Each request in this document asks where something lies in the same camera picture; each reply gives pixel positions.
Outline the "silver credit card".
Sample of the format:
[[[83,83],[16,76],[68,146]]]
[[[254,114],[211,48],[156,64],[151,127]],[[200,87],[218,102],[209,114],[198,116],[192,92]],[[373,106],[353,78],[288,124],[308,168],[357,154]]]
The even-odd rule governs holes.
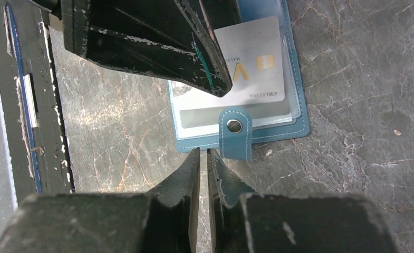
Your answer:
[[[280,23],[276,16],[214,30],[232,89],[222,98],[172,83],[176,110],[248,105],[284,100]]]

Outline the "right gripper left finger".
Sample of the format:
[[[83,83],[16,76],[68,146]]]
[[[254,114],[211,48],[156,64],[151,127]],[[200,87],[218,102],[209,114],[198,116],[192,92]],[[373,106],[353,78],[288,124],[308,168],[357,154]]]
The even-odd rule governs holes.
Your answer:
[[[200,151],[144,193],[31,195],[0,252],[195,252]]]

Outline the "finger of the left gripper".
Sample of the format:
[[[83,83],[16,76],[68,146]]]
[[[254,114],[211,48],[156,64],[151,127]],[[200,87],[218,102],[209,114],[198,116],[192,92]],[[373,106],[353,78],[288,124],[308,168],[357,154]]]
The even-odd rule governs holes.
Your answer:
[[[232,88],[214,30],[232,1],[35,1],[63,24],[69,52],[106,69],[178,81],[217,97]]]

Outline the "blue card holder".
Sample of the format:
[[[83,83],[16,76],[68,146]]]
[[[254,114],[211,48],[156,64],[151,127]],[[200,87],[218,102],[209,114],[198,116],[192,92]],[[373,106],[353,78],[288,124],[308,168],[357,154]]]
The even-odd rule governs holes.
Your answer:
[[[172,83],[176,81],[168,82],[168,94],[177,151],[189,152],[195,148],[216,149],[223,158],[249,161],[252,159],[253,144],[304,137],[310,131],[310,124],[287,2],[232,1],[232,3],[232,25],[270,16],[278,17],[284,100],[176,110],[172,103],[175,94]]]

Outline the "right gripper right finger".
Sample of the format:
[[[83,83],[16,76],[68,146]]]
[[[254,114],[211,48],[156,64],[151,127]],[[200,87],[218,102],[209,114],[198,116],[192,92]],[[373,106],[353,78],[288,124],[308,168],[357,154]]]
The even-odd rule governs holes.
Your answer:
[[[396,252],[377,207],[358,194],[257,193],[207,151],[213,252]]]

